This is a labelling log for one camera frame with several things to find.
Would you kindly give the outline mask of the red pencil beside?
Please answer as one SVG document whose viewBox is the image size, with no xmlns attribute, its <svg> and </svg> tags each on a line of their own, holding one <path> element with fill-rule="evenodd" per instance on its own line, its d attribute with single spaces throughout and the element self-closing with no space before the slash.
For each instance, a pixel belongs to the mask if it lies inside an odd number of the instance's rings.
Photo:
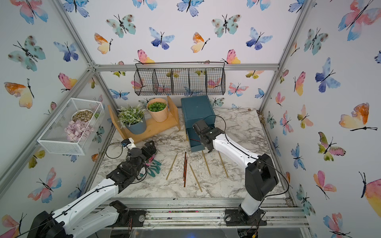
<svg viewBox="0 0 381 238">
<path fill-rule="evenodd" d="M 188 158 L 185 157 L 185 165 L 184 165 L 184 181 L 186 180 L 186 177 L 187 177 L 187 166 L 188 166 Z"/>
</svg>

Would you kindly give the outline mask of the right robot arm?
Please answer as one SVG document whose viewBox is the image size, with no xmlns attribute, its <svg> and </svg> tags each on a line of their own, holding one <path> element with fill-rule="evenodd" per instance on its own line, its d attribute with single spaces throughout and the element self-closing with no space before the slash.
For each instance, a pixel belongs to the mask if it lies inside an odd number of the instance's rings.
<svg viewBox="0 0 381 238">
<path fill-rule="evenodd" d="M 193 125 L 201 143 L 209 150 L 223 153 L 245 171 L 247 194 L 240 205 L 246 216 L 253 216 L 260 210 L 265 197 L 279 183 L 272 158 L 251 152 L 233 141 L 225 131 L 210 127 L 204 120 Z"/>
</svg>

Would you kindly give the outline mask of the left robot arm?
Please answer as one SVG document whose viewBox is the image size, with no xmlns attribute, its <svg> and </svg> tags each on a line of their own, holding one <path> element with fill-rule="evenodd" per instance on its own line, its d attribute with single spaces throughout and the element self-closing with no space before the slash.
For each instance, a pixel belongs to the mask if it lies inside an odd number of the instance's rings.
<svg viewBox="0 0 381 238">
<path fill-rule="evenodd" d="M 129 185 L 143 181 L 148 173 L 147 164 L 157 150 L 154 141 L 142 148 L 131 139 L 123 143 L 129 148 L 126 161 L 120 163 L 93 189 L 72 203 L 52 213 L 41 212 L 26 232 L 29 238 L 87 238 L 106 227 L 142 227 L 145 211 L 131 211 L 115 200 L 94 213 L 102 203 L 122 192 Z"/>
</svg>

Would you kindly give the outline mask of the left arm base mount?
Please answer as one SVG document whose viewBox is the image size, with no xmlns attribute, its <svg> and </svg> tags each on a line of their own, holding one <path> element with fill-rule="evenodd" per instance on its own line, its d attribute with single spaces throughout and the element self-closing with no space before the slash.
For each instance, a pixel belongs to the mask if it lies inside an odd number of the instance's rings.
<svg viewBox="0 0 381 238">
<path fill-rule="evenodd" d="M 110 203 L 110 206 L 117 209 L 118 218 L 113 227 L 140 228 L 143 227 L 146 211 L 134 210 L 125 206 L 122 202 L 116 200 Z"/>
</svg>

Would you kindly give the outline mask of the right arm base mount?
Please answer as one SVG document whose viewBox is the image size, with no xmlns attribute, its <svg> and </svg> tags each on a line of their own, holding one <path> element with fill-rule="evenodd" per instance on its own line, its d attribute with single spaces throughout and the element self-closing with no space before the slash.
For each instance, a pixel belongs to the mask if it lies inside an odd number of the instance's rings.
<svg viewBox="0 0 381 238">
<path fill-rule="evenodd" d="M 258 209 L 253 215 L 247 215 L 239 206 L 238 209 L 226 209 L 224 222 L 226 226 L 266 226 L 265 212 Z"/>
</svg>

